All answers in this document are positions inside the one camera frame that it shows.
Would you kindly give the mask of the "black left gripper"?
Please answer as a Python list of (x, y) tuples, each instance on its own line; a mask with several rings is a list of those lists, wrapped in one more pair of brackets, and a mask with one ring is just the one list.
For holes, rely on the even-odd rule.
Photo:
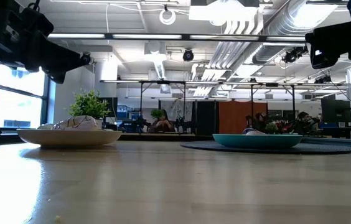
[(13, 29), (15, 60), (30, 72), (42, 69), (56, 84), (64, 83), (67, 70), (91, 63), (89, 52), (80, 54), (47, 39), (54, 26), (38, 6), (15, 10)]

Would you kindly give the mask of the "black ceiling mounted device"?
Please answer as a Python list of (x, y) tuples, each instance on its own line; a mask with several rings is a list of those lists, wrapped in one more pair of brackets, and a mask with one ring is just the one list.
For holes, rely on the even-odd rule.
[(282, 57), (282, 61), (285, 63), (293, 63), (307, 53), (308, 48), (306, 46), (293, 47), (291, 50), (286, 51), (285, 55)]

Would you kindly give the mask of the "green potted plant white pot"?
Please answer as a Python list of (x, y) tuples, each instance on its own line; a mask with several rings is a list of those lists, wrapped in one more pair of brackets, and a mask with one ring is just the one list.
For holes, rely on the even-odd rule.
[(89, 116), (95, 119), (98, 129), (103, 129), (102, 124), (109, 114), (109, 103), (100, 98), (100, 92), (95, 90), (74, 94), (74, 102), (68, 107), (67, 112), (71, 117)]

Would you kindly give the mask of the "black computer monitor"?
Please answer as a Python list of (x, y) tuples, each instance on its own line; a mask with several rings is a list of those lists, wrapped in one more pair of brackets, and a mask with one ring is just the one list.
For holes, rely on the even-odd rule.
[(349, 101), (321, 99), (321, 107), (323, 122), (351, 122), (351, 109)]
[(105, 117), (117, 117), (117, 107), (118, 107), (118, 98), (117, 97), (103, 97), (100, 98), (101, 101), (106, 102), (106, 111)]

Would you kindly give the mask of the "cream round plate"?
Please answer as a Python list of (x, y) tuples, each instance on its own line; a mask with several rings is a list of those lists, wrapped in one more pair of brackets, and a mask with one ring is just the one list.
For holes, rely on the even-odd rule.
[(18, 129), (17, 135), (24, 142), (38, 144), (41, 147), (90, 147), (111, 144), (120, 138), (122, 132)]

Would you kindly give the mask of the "person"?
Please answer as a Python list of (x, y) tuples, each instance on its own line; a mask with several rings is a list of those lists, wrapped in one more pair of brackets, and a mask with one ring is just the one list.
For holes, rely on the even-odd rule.
[(313, 118), (308, 113), (302, 111), (298, 114), (294, 122), (294, 132), (300, 135), (313, 134), (318, 130), (318, 118)]
[(260, 132), (267, 133), (266, 126), (268, 124), (268, 116), (266, 113), (259, 112), (254, 116), (247, 116), (246, 123), (248, 128), (256, 129)]
[(168, 118), (166, 110), (163, 110), (163, 116), (161, 119), (155, 119), (150, 125), (149, 133), (174, 133), (175, 127)]

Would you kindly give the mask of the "dark grey round placemat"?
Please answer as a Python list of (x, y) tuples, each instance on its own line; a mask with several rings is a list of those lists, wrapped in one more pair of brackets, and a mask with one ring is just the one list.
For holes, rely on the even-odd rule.
[(257, 154), (303, 154), (303, 155), (336, 155), (336, 154), (351, 154), (351, 147), (338, 145), (322, 145), (299, 143), (294, 147), (285, 149), (250, 149), (250, 148), (235, 148), (226, 147), (215, 141), (193, 141), (182, 142), (182, 147), (189, 149), (200, 149), (207, 151), (222, 151), (222, 152), (244, 152)]

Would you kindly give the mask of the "orange curtain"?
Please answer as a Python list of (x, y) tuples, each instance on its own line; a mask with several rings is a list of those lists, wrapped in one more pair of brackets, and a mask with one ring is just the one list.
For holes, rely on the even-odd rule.
[(218, 104), (219, 133), (241, 134), (248, 127), (247, 117), (268, 110), (267, 102), (224, 101)]

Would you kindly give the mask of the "teal round plate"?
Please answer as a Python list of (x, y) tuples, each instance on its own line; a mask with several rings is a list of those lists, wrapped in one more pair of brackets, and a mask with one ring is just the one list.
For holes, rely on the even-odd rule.
[(295, 134), (213, 134), (214, 140), (226, 147), (248, 149), (283, 149), (294, 147), (303, 138)]

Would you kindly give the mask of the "long ceiling light strip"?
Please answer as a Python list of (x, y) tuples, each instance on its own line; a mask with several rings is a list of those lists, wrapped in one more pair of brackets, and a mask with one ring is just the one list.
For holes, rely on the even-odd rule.
[(228, 35), (228, 34), (112, 34), (112, 33), (54, 33), (49, 39), (105, 40), (183, 40), (226, 42), (305, 42), (304, 36), (293, 35)]

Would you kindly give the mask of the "black curtain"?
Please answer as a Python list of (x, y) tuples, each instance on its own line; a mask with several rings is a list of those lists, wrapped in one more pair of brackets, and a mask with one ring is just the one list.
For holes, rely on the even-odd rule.
[(218, 133), (217, 101), (198, 101), (196, 117), (196, 134), (198, 136), (211, 136)]

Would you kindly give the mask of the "window frame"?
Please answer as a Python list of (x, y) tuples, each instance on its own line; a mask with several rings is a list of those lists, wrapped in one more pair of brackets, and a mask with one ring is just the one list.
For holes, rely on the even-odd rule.
[(0, 128), (37, 128), (47, 121), (50, 80), (43, 71), (0, 65)]

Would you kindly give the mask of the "silver ceiling air duct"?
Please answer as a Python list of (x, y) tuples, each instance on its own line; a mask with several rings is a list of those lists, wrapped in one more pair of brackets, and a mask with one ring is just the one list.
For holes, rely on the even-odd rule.
[(290, 0), (264, 29), (264, 35), (305, 35), (322, 23), (335, 4), (307, 4), (313, 0)]

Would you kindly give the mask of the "black metal frame rig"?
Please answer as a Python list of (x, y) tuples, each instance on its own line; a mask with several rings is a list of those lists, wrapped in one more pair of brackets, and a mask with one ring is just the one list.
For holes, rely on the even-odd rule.
[[(185, 91), (186, 91), (186, 81), (173, 81), (173, 80), (142, 80), (142, 81), (138, 81), (138, 83), (140, 84), (140, 96), (139, 96), (139, 118), (138, 118), (138, 125), (139, 126), (146, 126), (147, 127), (147, 132), (148, 129), (150, 127), (151, 124), (147, 124), (144, 119), (143, 119), (143, 93), (146, 90), (144, 88), (144, 84), (148, 83), (149, 86), (148, 88), (154, 83), (154, 84), (158, 84), (158, 85), (166, 85), (166, 86), (170, 86), (170, 85), (183, 85), (184, 88), (182, 89), (182, 93), (183, 93), (183, 97), (182, 98), (176, 98), (174, 101), (176, 100), (182, 100), (182, 116), (180, 118), (176, 118), (175, 121), (171, 121), (171, 123), (174, 125), (175, 127), (175, 132), (179, 130), (179, 128), (181, 127), (182, 129), (184, 129), (184, 123), (185, 123), (185, 116), (186, 116), (186, 96), (185, 96)], [(159, 100), (158, 102), (158, 108), (157, 109), (161, 109), (161, 101)]]
[(295, 84), (292, 83), (276, 83), (276, 82), (271, 82), (271, 83), (261, 83), (261, 82), (257, 82), (257, 83), (252, 83), (249, 82), (250, 84), (250, 102), (251, 102), (251, 118), (248, 119), (248, 123), (249, 123), (249, 127), (253, 128), (253, 124), (254, 124), (254, 91), (253, 91), (253, 87), (255, 85), (258, 85), (259, 87), (283, 87), (286, 92), (288, 92), (291, 96), (292, 96), (292, 112), (293, 112), (293, 121), (296, 119), (296, 98), (295, 98)]

